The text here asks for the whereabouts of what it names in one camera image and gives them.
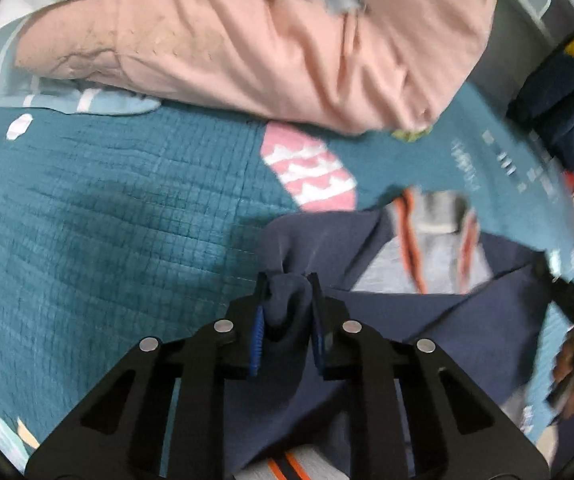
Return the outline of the teal quilted bed cover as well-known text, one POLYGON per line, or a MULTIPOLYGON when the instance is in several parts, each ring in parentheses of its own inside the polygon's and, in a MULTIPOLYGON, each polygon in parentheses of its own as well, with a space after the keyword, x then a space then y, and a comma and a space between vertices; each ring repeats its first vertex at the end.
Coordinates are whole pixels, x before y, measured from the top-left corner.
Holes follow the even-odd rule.
MULTIPOLYGON (((180 339, 251 291, 258 237, 297 210, 261 156, 266 122, 167 103, 124 117, 0 108, 0 417, 45 438, 141 338, 180 339)), ((574 280, 558 164, 473 86, 405 143, 310 128, 355 205, 404 188, 466 194, 482 229, 548 252, 574 280)))

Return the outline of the green folded quilt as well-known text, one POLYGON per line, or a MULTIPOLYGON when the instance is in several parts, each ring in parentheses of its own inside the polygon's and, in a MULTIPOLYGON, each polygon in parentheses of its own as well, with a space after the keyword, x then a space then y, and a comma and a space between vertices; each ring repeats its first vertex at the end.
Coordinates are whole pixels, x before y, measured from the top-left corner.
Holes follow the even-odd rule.
POLYGON ((411 130, 403 130, 398 129, 391 132, 391 136, 395 139, 398 139, 401 142, 405 143, 413 143, 417 142, 419 139, 423 138, 424 136, 428 136, 428 134, 432 131, 431 127, 428 127, 423 130, 418 131, 411 131, 411 130))

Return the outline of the grey navy zip jacket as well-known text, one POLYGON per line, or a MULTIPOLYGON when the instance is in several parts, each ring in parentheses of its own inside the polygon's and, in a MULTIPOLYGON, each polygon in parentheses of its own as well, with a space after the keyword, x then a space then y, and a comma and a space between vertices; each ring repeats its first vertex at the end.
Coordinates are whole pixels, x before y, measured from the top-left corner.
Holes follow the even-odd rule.
POLYGON ((512 422, 522 419, 548 307, 533 272, 543 256, 481 231, 462 195, 408 190, 380 209, 287 214, 261 232, 258 255, 270 287, 262 367, 225 389, 228 474, 277 444, 313 444, 349 467, 345 394, 312 356, 310 274, 383 337, 439 344, 512 422))

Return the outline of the striped blue pillow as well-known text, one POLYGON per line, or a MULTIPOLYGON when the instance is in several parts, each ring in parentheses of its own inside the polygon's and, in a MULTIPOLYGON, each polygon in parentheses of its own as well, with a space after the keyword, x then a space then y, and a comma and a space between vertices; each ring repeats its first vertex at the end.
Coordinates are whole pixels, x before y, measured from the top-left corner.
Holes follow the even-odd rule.
POLYGON ((150 96, 94 84, 34 76, 15 66, 25 20, 0 29, 0 107, 47 108, 67 115, 128 116, 152 112, 161 102, 150 96))

